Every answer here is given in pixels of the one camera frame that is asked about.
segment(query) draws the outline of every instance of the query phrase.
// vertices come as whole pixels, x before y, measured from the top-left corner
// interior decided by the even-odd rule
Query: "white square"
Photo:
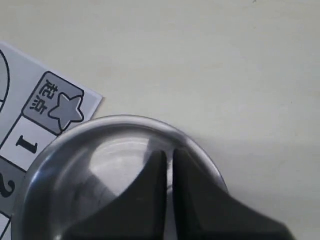
[[[7,229],[5,230],[5,234],[3,235],[1,240],[11,240],[11,223],[9,224]]]
[[[7,218],[6,216],[0,213],[0,236],[5,231],[8,222],[9,222],[9,218]]]
[[[52,133],[21,116],[1,147],[0,155],[27,171],[55,138]]]

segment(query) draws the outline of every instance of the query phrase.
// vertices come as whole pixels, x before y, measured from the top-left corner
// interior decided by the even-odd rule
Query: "gray square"
[[[83,97],[81,88],[47,71],[24,105],[22,115],[58,136],[71,123],[84,120],[80,109]]]
[[[11,216],[25,173],[0,156],[0,211]]]

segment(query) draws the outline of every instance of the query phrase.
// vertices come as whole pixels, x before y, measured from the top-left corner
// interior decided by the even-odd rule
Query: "curved line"
[[[6,73],[7,73],[7,75],[8,75],[8,77],[7,77],[7,84],[6,84],[6,90],[5,90],[5,94],[4,94],[4,98],[3,98],[3,104],[1,104],[1,106],[0,106],[0,112],[1,112],[2,108],[3,108],[4,105],[5,105],[5,102],[6,102],[8,93],[9,93],[9,88],[10,88],[10,70],[9,70],[8,61],[7,61],[4,53],[3,53],[1,50],[0,50],[0,55],[2,56],[2,58],[3,58],[3,60],[4,60],[4,63],[5,63],[5,66],[6,66]]]

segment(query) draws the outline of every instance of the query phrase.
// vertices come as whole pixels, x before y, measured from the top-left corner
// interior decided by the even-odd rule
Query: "star icon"
[[[48,116],[58,120],[61,132],[66,130],[71,123],[80,123],[84,120],[84,114],[80,110],[82,100],[81,95],[72,98],[69,98],[64,92],[58,95],[57,105],[48,112]]]

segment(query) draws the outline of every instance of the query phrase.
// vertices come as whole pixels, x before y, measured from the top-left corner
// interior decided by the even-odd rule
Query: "black plastic piece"
[[[173,153],[173,205],[179,240],[293,240],[285,225],[220,189],[184,149]]]
[[[118,198],[72,226],[64,240],[162,240],[167,197],[167,159],[155,151]]]

